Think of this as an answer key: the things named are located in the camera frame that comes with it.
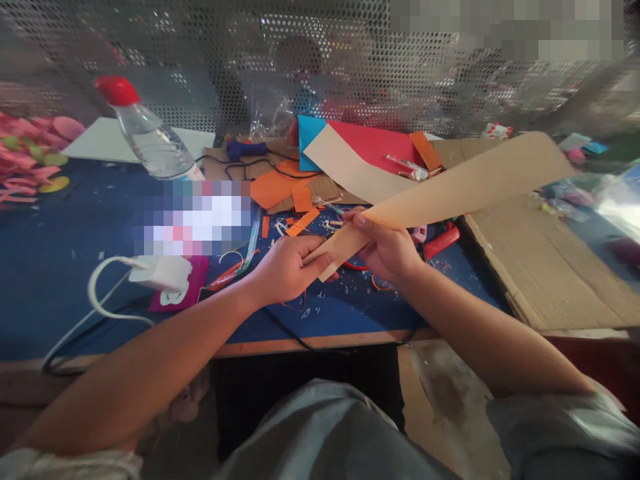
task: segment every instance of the metal mesh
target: metal mesh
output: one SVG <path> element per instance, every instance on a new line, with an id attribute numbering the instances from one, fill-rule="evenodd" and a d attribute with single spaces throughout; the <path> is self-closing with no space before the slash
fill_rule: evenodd
<path id="1" fill-rule="evenodd" d="M 0 108 L 90 123 L 112 116 L 94 78 L 124 75 L 170 125 L 196 130 L 246 133 L 268 99 L 444 137 L 493 121 L 597 135 L 602 118 L 606 131 L 640 125 L 638 89 L 619 93 L 637 66 L 636 2 L 625 5 L 627 61 L 550 63 L 392 32 L 384 0 L 0 0 Z"/>

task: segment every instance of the sleeve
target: sleeve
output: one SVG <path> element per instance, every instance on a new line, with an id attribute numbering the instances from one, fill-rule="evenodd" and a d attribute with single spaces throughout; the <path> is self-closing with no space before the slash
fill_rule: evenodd
<path id="1" fill-rule="evenodd" d="M 640 430 L 605 395 L 491 400 L 487 416 L 514 479 L 626 479 L 637 472 Z"/>
<path id="2" fill-rule="evenodd" d="M 23 448 L 0 458 L 4 480 L 138 480 L 141 469 L 142 458 L 120 451 L 66 458 Z"/>

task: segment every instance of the white cable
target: white cable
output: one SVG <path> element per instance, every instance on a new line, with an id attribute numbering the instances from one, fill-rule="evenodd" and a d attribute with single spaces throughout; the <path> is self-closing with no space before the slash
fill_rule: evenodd
<path id="1" fill-rule="evenodd" d="M 95 284 L 98 282 L 98 276 L 100 276 L 100 274 L 102 273 L 102 270 L 104 270 L 108 264 L 115 261 L 120 261 L 126 265 L 136 266 L 138 268 L 147 268 L 147 266 L 144 263 L 138 262 L 137 260 L 130 259 L 128 257 L 111 257 L 104 260 L 92 272 L 91 276 L 89 277 L 89 283 L 87 284 L 87 294 L 89 296 L 89 302 L 91 303 L 91 306 L 94 308 L 94 310 L 96 310 L 96 312 L 100 313 L 105 317 L 120 319 L 120 320 L 140 320 L 145 322 L 150 327 L 154 327 L 155 323 L 146 317 L 140 317 L 138 315 L 120 315 L 118 313 L 111 313 L 110 311 L 107 311 L 104 308 L 102 308 L 102 304 L 98 302 L 98 298 L 96 297 L 96 294 L 95 294 Z"/>
<path id="2" fill-rule="evenodd" d="M 131 270 L 128 270 L 124 276 L 118 280 L 118 283 L 115 284 L 115 286 L 110 290 L 110 292 L 108 294 L 106 294 L 104 296 L 104 298 L 102 298 L 102 300 L 100 301 L 100 304 L 102 305 L 104 302 L 106 302 L 107 300 L 109 300 L 110 296 L 112 296 L 113 292 L 115 292 L 116 288 L 118 288 L 120 285 L 122 285 L 122 282 L 124 282 L 124 280 L 127 279 L 127 277 L 129 276 L 129 272 Z M 42 363 L 40 364 L 40 372 L 44 371 L 45 365 L 50 362 L 50 360 L 52 358 L 55 357 L 56 353 L 58 353 L 58 350 L 60 350 L 60 348 L 62 348 L 62 346 L 71 338 L 71 336 L 78 331 L 78 329 L 80 327 L 82 327 L 82 325 L 85 324 L 85 322 L 87 320 L 89 320 L 89 318 L 95 313 L 95 309 L 92 309 L 88 314 L 86 314 L 84 316 L 84 318 L 82 318 L 82 320 L 80 320 L 78 323 L 76 323 L 71 330 L 69 330 L 68 332 L 66 332 L 66 334 L 64 334 L 64 336 L 58 340 L 58 343 L 56 343 L 53 348 L 51 350 L 49 350 L 49 352 L 45 355 L 45 358 L 42 360 Z"/>
<path id="3" fill-rule="evenodd" d="M 146 265 L 145 265 L 145 264 L 143 264 L 142 262 L 138 262 L 138 261 L 136 261 L 136 260 L 134 260 L 134 259 L 130 259 L 130 258 L 127 258 L 127 257 L 112 257 L 112 258 L 106 259 L 106 260 L 104 260 L 102 263 L 100 263 L 100 264 L 95 268 L 95 270 L 93 271 L 93 273 L 91 274 L 91 276 L 93 277 L 93 276 L 94 276 L 94 274 L 96 274 L 96 272 L 98 272 L 98 274 L 100 274 L 100 272 L 102 272 L 102 270 L 104 269 L 104 267 L 105 267 L 108 263 L 111 263 L 112 261 L 115 261 L 115 259 L 117 259 L 118 261 L 122 261 L 123 263 L 126 263 L 127 265 L 130 265 L 130 266 L 134 266 L 134 265 L 135 265 L 136 267 L 146 268 Z M 123 283 L 123 282 L 128 278 L 128 276 L 129 276 L 130 272 L 131 272 L 131 270 L 128 270 L 128 271 L 127 271 L 127 272 L 122 276 L 122 278 L 121 278 L 120 280 L 118 280 L 118 283 L 116 283 L 116 284 L 114 285 L 114 287 L 113 287 L 113 288 L 108 292 L 108 294 L 106 294 L 106 295 L 104 296 L 104 298 L 102 298 L 102 300 L 100 300 L 100 302 L 99 302 L 99 303 L 98 303 L 98 302 L 97 302 L 97 300 L 96 300 L 96 304 L 98 305 L 98 307 L 100 308 L 100 310 L 98 310 L 98 309 L 96 309 L 96 308 L 95 308 L 94 303 L 91 301 L 91 293 L 89 294 L 89 301 L 91 302 L 91 306 L 93 306 L 94 308 L 93 308 L 93 309 L 92 309 L 88 314 L 86 314 L 86 315 L 82 318 L 82 320 L 80 320 L 80 321 L 79 321 L 78 323 L 76 323 L 76 324 L 75 324 L 75 325 L 74 325 L 74 326 L 73 326 L 73 327 L 72 327 L 68 332 L 66 332 L 66 334 L 64 334 L 64 336 L 63 336 L 60 340 L 58 340 L 58 343 L 56 343 L 56 344 L 53 346 L 53 348 L 52 348 L 51 350 L 49 350 L 49 352 L 45 355 L 44 359 L 42 360 L 42 363 L 40 364 L 40 372 L 43 372 L 43 371 L 44 371 L 44 368 L 45 368 L 46 364 L 48 364 L 48 362 L 50 362 L 50 360 L 51 360 L 52 358 L 54 358 L 54 357 L 55 357 L 55 355 L 56 355 L 56 353 L 58 352 L 58 350 L 60 350 L 60 348 L 62 348 L 62 346 L 63 346 L 63 345 L 64 345 L 64 344 L 65 344 L 65 343 L 66 343 L 66 342 L 71 338 L 71 336 L 72 336 L 75 332 L 77 332 L 77 331 L 78 331 L 78 329 L 79 329 L 80 327 L 82 327 L 82 326 L 87 322 L 87 320 L 89 320 L 89 318 L 91 318 L 91 316 L 92 316 L 96 311 L 98 311 L 98 312 L 102 313 L 105 317 L 115 318 L 113 313 L 110 313 L 110 312 L 108 312 L 108 311 L 106 311 L 106 310 L 104 310 L 104 309 L 102 308 L 102 304 L 104 304 L 104 302 L 106 302 L 107 300 L 109 300 L 109 298 L 112 296 L 113 292 L 115 292 L 115 290 L 116 290 L 120 285 L 122 285 L 122 283 Z M 95 281 L 93 282 L 93 292 L 92 292 L 92 293 L 93 293 L 93 298 L 95 299 Z M 132 317 L 132 315 L 131 315 L 131 316 L 130 316 L 130 315 L 117 315 L 116 317 L 117 317 L 117 318 L 125 317 L 125 318 L 128 318 L 128 319 L 129 319 L 129 318 L 131 318 L 131 317 Z M 154 326 L 154 325 L 155 325 L 151 320 L 146 319 L 146 318 L 144 318 L 144 317 L 134 317 L 133 319 L 136 319 L 136 320 L 143 319 L 145 322 L 150 323 L 150 324 L 151 324 L 151 326 Z"/>
<path id="4" fill-rule="evenodd" d="M 218 265 L 220 265 L 220 262 L 222 262 L 222 258 L 224 258 L 225 255 L 228 255 L 230 253 L 237 253 L 238 255 L 240 255 L 240 261 L 244 262 L 245 258 L 242 256 L 242 253 L 236 251 L 236 250 L 229 250 L 226 253 L 223 253 L 222 255 L 220 255 L 220 258 L 218 258 Z"/>

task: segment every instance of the plastic bottle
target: plastic bottle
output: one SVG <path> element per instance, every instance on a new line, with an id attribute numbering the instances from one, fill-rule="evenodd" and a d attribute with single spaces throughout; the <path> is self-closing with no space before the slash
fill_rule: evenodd
<path id="1" fill-rule="evenodd" d="M 204 180 L 185 144 L 173 129 L 140 103 L 124 77 L 100 77 L 94 85 L 115 110 L 127 143 L 148 172 L 160 180 Z"/>

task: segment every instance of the blue tabletop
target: blue tabletop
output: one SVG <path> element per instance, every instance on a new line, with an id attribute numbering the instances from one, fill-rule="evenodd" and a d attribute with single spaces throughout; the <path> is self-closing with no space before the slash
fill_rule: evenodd
<path id="1" fill-rule="evenodd" d="M 91 306 L 86 285 L 99 258 L 133 254 L 133 206 L 135 196 L 149 182 L 156 182 L 140 165 L 109 164 L 72 160 L 64 166 L 71 184 L 63 191 L 41 195 L 36 208 L 21 207 L 0 213 L 0 361 L 42 358 L 48 350 Z M 273 225 L 277 217 L 272 216 Z M 335 213 L 323 211 L 309 227 L 312 233 L 326 234 L 323 220 L 336 220 Z M 275 228 L 269 238 L 258 240 L 260 252 L 252 266 L 278 238 Z M 246 254 L 246 247 L 239 251 Z M 238 262 L 228 255 L 218 264 L 211 258 L 207 279 Z M 472 238 L 463 232 L 461 240 L 431 260 L 431 264 L 474 295 L 509 311 L 488 266 Z M 108 292 L 126 272 L 120 264 L 108 266 L 100 276 L 98 298 Z M 105 305 L 114 310 L 131 299 L 149 295 L 150 290 L 123 284 Z M 340 280 L 314 282 L 302 298 L 271 308 L 298 336 L 318 337 L 412 329 L 424 322 L 395 290 L 377 291 L 369 273 L 341 269 Z M 162 321 L 168 314 L 140 314 Z M 99 320 L 94 315 L 86 328 Z M 109 320 L 86 336 L 72 351 L 74 355 L 106 353 L 145 329 L 136 321 Z M 263 313 L 252 315 L 229 339 L 230 343 L 286 339 Z"/>

